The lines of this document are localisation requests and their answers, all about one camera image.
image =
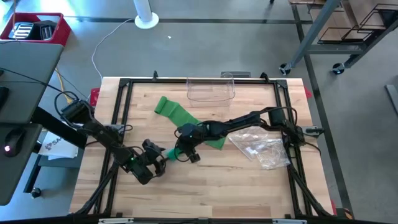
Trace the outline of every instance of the clear plastic container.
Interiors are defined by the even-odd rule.
[[[193,107],[229,106],[235,97],[234,78],[230,73],[215,79],[187,78],[187,97]]]

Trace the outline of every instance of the white cable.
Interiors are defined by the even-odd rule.
[[[127,23],[127,22],[129,22],[129,21],[131,21],[131,20],[134,20],[134,18],[131,18],[131,19],[128,19],[128,20],[122,22],[122,23],[121,23],[120,25],[118,25],[112,32],[110,32],[108,35],[106,35],[104,38],[102,38],[102,40],[97,44],[97,46],[95,46],[93,55],[91,56],[91,61],[93,62],[94,68],[95,68],[95,70],[98,72],[99,77],[101,77],[101,83],[102,83],[103,76],[102,76],[101,72],[98,70],[98,68],[97,68],[97,66],[95,65],[95,62],[94,62],[94,56],[95,56],[95,53],[97,52],[97,48],[98,48],[98,46],[100,46],[100,44],[101,44],[106,38],[108,38],[111,34],[113,34],[119,27],[121,27],[123,24],[125,24],[125,23]]]

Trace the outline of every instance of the caster wheel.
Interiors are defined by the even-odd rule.
[[[290,69],[285,69],[286,65],[287,65],[286,63],[283,63],[279,67],[279,70],[282,73],[282,75],[288,75],[290,73]]]
[[[335,74],[335,75],[340,75],[344,72],[344,65],[342,63],[336,63],[333,65],[333,68],[331,69],[331,71]]]
[[[42,191],[38,187],[34,187],[30,194],[32,198],[37,198],[42,195]]]

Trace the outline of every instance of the shelf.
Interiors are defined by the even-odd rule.
[[[398,0],[348,0],[360,29],[386,29],[380,9],[398,11]]]
[[[311,9],[310,14],[315,20],[321,9]],[[327,20],[325,26],[318,34],[319,41],[323,44],[327,42],[354,42],[363,41],[370,32],[358,30],[358,26],[352,23],[353,18],[349,18],[345,10],[334,11]]]

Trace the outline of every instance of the white paper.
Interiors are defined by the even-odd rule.
[[[53,160],[53,159],[65,159],[62,156],[49,156],[49,160]]]
[[[74,158],[79,148],[63,138],[48,132],[42,143],[39,154],[43,156],[55,156],[51,159]]]

